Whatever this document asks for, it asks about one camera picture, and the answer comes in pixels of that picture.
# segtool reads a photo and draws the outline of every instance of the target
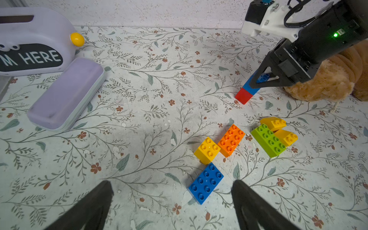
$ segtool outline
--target brown plush toy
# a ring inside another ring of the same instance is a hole
[[[368,101],[368,40],[323,61],[312,80],[285,90],[299,100],[335,102],[332,112],[351,93],[359,100]]]

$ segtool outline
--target green lego brick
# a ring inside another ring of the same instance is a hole
[[[255,128],[251,134],[271,158],[280,155],[286,149],[265,124]]]

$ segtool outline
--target floral tablecloth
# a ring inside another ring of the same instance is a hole
[[[231,186],[241,179],[301,229],[365,229],[367,104],[302,102],[263,88],[234,95],[280,38],[230,29],[76,27],[77,56],[107,73],[73,128],[34,126],[27,109],[60,73],[16,77],[0,102],[1,229],[43,229],[102,180],[114,197],[105,229],[239,229]],[[299,140],[270,159],[250,131],[286,120]],[[231,124],[245,133],[213,163],[224,179],[203,205],[187,187],[205,168],[193,155]]]

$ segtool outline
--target white wall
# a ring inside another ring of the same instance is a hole
[[[25,0],[47,7],[73,25],[241,28],[252,0]],[[287,0],[278,3],[286,4]],[[314,16],[327,2],[312,0],[295,19]]]

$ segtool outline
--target yellow knob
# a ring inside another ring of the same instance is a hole
[[[83,46],[84,45],[84,37],[79,33],[72,33],[70,35],[70,40],[75,46]]]

